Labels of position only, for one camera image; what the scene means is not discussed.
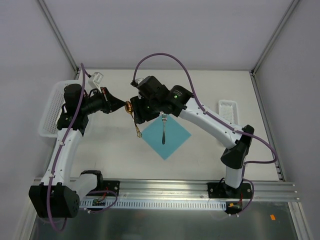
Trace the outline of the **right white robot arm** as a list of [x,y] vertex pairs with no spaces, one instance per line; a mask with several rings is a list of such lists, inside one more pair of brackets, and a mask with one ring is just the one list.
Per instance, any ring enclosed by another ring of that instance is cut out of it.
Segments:
[[137,125],[149,122],[160,114],[173,115],[195,124],[215,137],[225,148],[220,160],[225,165],[224,193],[235,198],[242,191],[244,161],[249,153],[254,128],[242,127],[244,134],[237,133],[240,126],[231,124],[217,113],[206,111],[198,104],[195,95],[180,85],[168,89],[154,76],[136,79],[131,85],[138,95],[130,102],[133,108],[134,122]]

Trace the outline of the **silver fork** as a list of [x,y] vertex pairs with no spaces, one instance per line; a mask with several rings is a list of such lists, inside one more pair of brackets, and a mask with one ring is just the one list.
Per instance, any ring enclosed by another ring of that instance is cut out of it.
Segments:
[[162,120],[162,124],[163,124],[163,129],[162,129],[162,144],[165,145],[166,144],[166,122],[167,122],[167,114],[166,113],[162,113],[161,115],[161,120]]

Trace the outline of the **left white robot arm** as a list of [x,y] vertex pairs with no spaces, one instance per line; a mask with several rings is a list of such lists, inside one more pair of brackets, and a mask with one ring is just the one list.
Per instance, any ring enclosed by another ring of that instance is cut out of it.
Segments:
[[28,196],[40,218],[74,218],[80,201],[89,193],[99,195],[105,190],[99,170],[84,170],[76,182],[70,183],[71,170],[79,143],[85,135],[89,115],[110,114],[125,106],[106,87],[87,95],[77,83],[63,89],[64,103],[57,121],[57,137],[52,158],[39,185],[32,185]]

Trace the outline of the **gold spoon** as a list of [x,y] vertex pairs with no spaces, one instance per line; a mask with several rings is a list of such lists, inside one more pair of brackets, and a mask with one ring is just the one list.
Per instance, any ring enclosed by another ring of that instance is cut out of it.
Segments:
[[138,127],[138,125],[136,124],[135,122],[135,117],[134,117],[134,110],[133,110],[133,106],[131,104],[130,101],[126,101],[125,102],[125,111],[132,117],[133,119],[133,123],[134,123],[134,126],[135,126],[135,131],[136,131],[136,135],[138,138],[142,138],[142,133]]

